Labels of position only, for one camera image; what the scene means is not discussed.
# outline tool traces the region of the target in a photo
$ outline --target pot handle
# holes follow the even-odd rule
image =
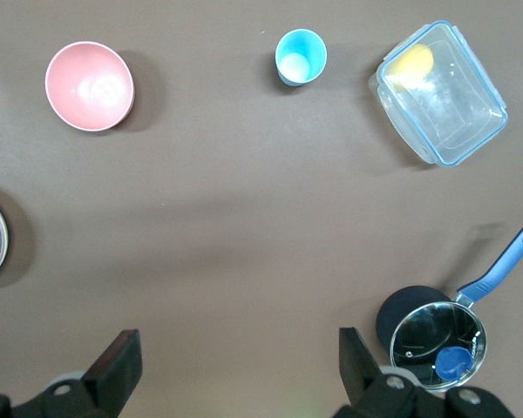
[[[458,298],[456,301],[471,307],[473,303],[478,302],[498,287],[522,257],[523,229],[480,279],[457,289]]]

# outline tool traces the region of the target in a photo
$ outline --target container lid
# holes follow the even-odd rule
[[[378,96],[428,162],[457,165],[501,131],[506,104],[456,26],[426,25],[377,70]]]

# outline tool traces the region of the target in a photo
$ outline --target lemon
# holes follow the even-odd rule
[[[416,89],[430,74],[433,66],[431,49],[423,44],[415,44],[388,66],[385,76],[398,89]]]

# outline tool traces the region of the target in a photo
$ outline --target blue cup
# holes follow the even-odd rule
[[[323,40],[312,30],[292,30],[281,38],[275,63],[284,84],[297,87],[322,74],[328,52]]]

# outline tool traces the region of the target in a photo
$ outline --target cup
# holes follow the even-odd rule
[[[312,30],[292,30],[281,38],[275,50],[275,63],[284,84],[297,87],[322,74],[328,52],[323,40]]]
[[[455,301],[427,286],[392,294],[376,318],[391,365],[414,373],[430,392],[471,379],[486,356],[486,331],[471,306],[501,284],[522,257],[523,229],[480,279],[458,289]]]

